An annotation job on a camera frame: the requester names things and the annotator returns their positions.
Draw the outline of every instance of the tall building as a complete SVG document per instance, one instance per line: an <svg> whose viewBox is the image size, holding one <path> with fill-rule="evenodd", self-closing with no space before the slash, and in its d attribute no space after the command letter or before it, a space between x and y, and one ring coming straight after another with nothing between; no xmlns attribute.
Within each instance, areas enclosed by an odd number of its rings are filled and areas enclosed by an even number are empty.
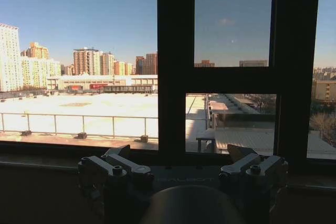
<svg viewBox="0 0 336 224"><path fill-rule="evenodd" d="M240 60L240 67L267 67L267 60Z"/></svg>
<svg viewBox="0 0 336 224"><path fill-rule="evenodd" d="M21 57L23 85L26 87L46 88L47 78L61 75L59 61L53 59Z"/></svg>
<svg viewBox="0 0 336 224"><path fill-rule="evenodd" d="M22 87L18 28L0 23L0 91Z"/></svg>
<svg viewBox="0 0 336 224"><path fill-rule="evenodd" d="M130 76L132 74L133 64L125 63L125 75Z"/></svg>
<svg viewBox="0 0 336 224"><path fill-rule="evenodd" d="M100 51L91 48L74 49L73 66L75 75L87 73L100 75Z"/></svg>
<svg viewBox="0 0 336 224"><path fill-rule="evenodd" d="M142 74L158 74L158 53L146 54L146 60Z"/></svg>
<svg viewBox="0 0 336 224"><path fill-rule="evenodd" d="M21 56L27 56L38 59L49 59L49 50L46 47L39 45L38 42L31 42L30 48L23 50Z"/></svg>
<svg viewBox="0 0 336 224"><path fill-rule="evenodd" d="M114 62L114 74L117 76L125 75L125 62L122 62L122 61Z"/></svg>
<svg viewBox="0 0 336 224"><path fill-rule="evenodd" d="M100 74L114 75L114 55L110 52L104 52L100 56Z"/></svg>
<svg viewBox="0 0 336 224"><path fill-rule="evenodd" d="M65 74L67 76L74 76L75 75L75 67L74 64L65 67Z"/></svg>
<svg viewBox="0 0 336 224"><path fill-rule="evenodd" d="M143 74L144 65L145 65L145 57L137 56L135 58L135 74Z"/></svg>
<svg viewBox="0 0 336 224"><path fill-rule="evenodd" d="M210 60L201 60L201 63L194 63L195 68L214 68L215 64L211 63Z"/></svg>
<svg viewBox="0 0 336 224"><path fill-rule="evenodd" d="M65 66L61 64L61 75L65 74Z"/></svg>

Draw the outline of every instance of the sky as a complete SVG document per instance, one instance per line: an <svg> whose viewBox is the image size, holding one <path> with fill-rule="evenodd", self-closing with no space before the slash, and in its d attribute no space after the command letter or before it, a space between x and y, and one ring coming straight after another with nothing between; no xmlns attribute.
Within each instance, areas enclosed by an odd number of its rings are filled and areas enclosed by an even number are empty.
<svg viewBox="0 0 336 224"><path fill-rule="evenodd" d="M0 0L0 23L19 27L69 65L72 50L94 47L120 61L157 51L157 0ZM195 0L195 62L239 66L268 59L271 0ZM336 66L336 2L319 0L315 67Z"/></svg>
<svg viewBox="0 0 336 224"><path fill-rule="evenodd" d="M195 61L268 60L271 0L195 0ZM336 67L336 0L319 0L315 67Z"/></svg>
<svg viewBox="0 0 336 224"><path fill-rule="evenodd" d="M73 49L111 51L120 61L157 51L157 0L0 0L0 23L19 27L20 49L32 41L65 65Z"/></svg>

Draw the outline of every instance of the glass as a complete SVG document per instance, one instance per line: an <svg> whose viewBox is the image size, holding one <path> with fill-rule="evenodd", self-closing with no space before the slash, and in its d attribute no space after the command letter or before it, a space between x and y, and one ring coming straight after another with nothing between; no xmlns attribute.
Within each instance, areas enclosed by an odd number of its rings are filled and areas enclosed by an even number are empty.
<svg viewBox="0 0 336 224"><path fill-rule="evenodd" d="M186 151L228 154L227 145L272 155L275 94L187 94Z"/></svg>
<svg viewBox="0 0 336 224"><path fill-rule="evenodd" d="M157 0L0 6L0 141L157 150Z"/></svg>
<svg viewBox="0 0 336 224"><path fill-rule="evenodd" d="M271 0L195 0L195 67L267 67Z"/></svg>
<svg viewBox="0 0 336 224"><path fill-rule="evenodd" d="M336 159L336 8L319 0L307 157Z"/></svg>

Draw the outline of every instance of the black window frame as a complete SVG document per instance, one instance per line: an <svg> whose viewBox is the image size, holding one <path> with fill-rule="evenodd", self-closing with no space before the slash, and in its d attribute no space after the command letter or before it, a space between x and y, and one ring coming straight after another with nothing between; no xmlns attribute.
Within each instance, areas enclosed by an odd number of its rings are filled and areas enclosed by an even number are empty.
<svg viewBox="0 0 336 224"><path fill-rule="evenodd" d="M307 158L318 0L272 0L269 66L247 68L194 68L194 1L157 0L159 151L132 150L132 159L145 164L227 164L228 155L185 152L186 94L270 93L277 95L274 154L289 161L293 174L331 173L335 161ZM221 78L209 81L211 76ZM293 102L296 93L299 102ZM108 149L17 142L0 142L0 147L2 153L57 158L101 155Z"/></svg>

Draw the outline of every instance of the bare tree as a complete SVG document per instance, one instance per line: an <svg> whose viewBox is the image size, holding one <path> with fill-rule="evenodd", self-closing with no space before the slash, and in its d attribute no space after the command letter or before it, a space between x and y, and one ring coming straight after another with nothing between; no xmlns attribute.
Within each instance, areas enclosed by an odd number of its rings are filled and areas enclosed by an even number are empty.
<svg viewBox="0 0 336 224"><path fill-rule="evenodd" d="M336 118L325 113L315 114L310 118L310 126L320 132L320 137L330 145L336 142Z"/></svg>

